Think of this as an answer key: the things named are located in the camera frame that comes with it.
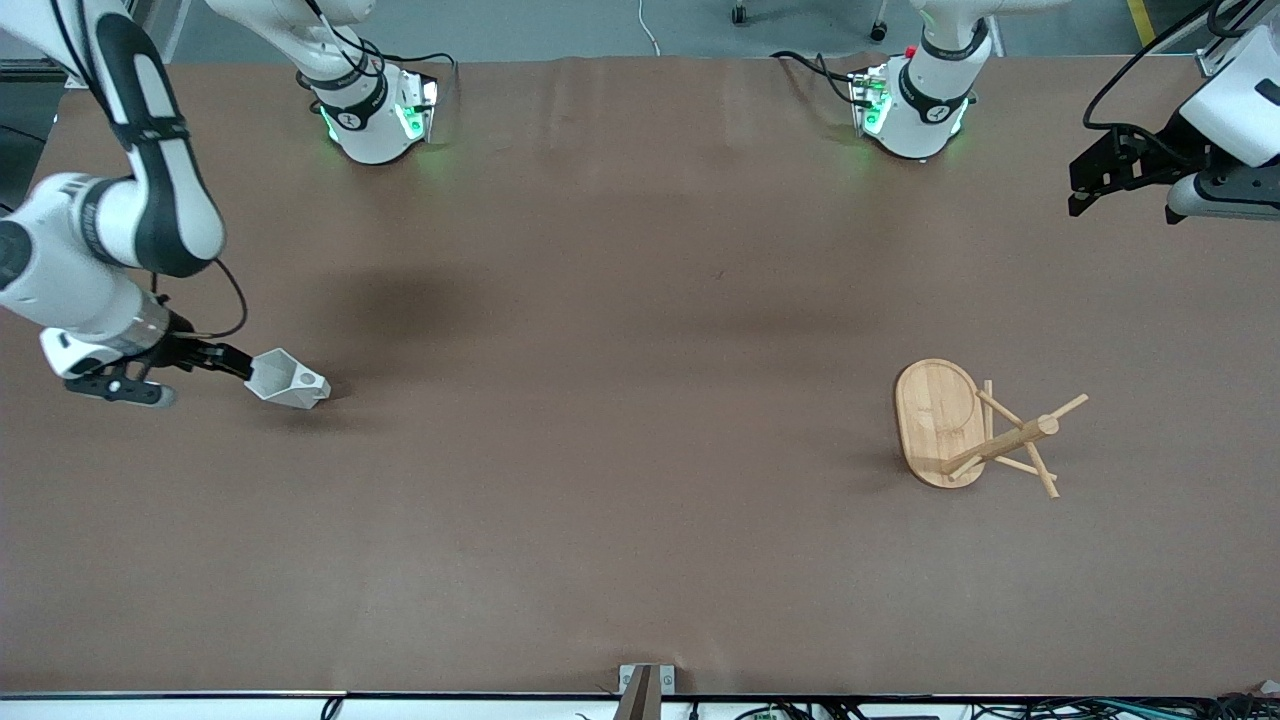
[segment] white cable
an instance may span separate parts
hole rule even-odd
[[[644,33],[649,36],[649,42],[653,42],[653,54],[662,58],[662,47],[658,47],[658,38],[649,32],[649,26],[644,22],[644,0],[640,0],[640,9],[636,12],[636,17],[640,18],[640,27],[644,28]]]

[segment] floor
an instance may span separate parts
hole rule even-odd
[[[283,58],[247,29],[216,15],[200,0],[189,3],[174,53],[175,63],[280,63]],[[1180,17],[1192,0],[1151,1],[1156,29]],[[1001,36],[1010,55],[1125,55],[1140,46],[1142,0],[1074,0],[1051,13],[1006,17]],[[874,0],[748,0],[744,26],[730,23],[730,0],[649,0],[645,19],[663,54],[764,56],[788,49],[806,54],[890,51],[919,38],[920,18],[908,3],[892,0],[888,35],[879,45],[867,33]],[[653,51],[630,1],[439,0],[383,3],[361,26],[361,35],[397,54],[444,50],[460,61],[549,60],[562,56],[645,55]],[[0,59],[31,56],[0,35]],[[3,82],[0,123],[44,136],[52,124],[61,88]],[[22,201],[41,146],[0,129],[0,204]]]

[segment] green led light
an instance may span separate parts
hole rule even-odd
[[[324,106],[320,106],[320,117],[324,119],[325,127],[329,128],[329,140],[338,142],[338,133],[333,129],[333,122],[329,120],[329,113],[325,113]]]
[[[969,100],[960,104],[960,109],[956,110],[956,122],[951,126],[951,135],[960,132],[960,120],[964,118],[964,111],[969,109]]]
[[[408,136],[410,140],[419,140],[422,137],[422,113],[415,110],[413,108],[402,108],[399,105],[397,105],[396,109],[399,111],[398,115],[401,126],[404,127],[404,135]]]
[[[867,109],[867,117],[863,119],[863,129],[870,135],[878,133],[884,127],[884,118],[888,115],[888,109],[892,105],[893,99],[887,92],[881,94],[876,105]]]

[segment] yellow stripe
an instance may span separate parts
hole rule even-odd
[[[1126,0],[1129,14],[1133,15],[1133,27],[1138,28],[1138,40],[1147,45],[1156,38],[1156,28],[1151,27],[1151,15],[1147,14],[1147,5],[1142,0]]]

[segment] metal bracket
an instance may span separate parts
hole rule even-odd
[[[618,667],[622,700],[613,720],[660,720],[662,696],[676,692],[675,665],[622,665]]]
[[[658,688],[660,693],[664,696],[676,694],[676,666],[657,665],[652,662],[618,665],[618,694],[627,692],[627,685],[631,684],[631,678],[635,676],[636,669],[639,667],[653,667],[654,670],[657,670]]]
[[[1152,145],[1134,133],[1130,126],[1116,124],[1071,161],[1069,214],[1079,217],[1103,195],[1151,184],[1174,184],[1183,176],[1208,165],[1208,141],[1181,115],[1175,113],[1155,136],[1187,154],[1190,164]]]

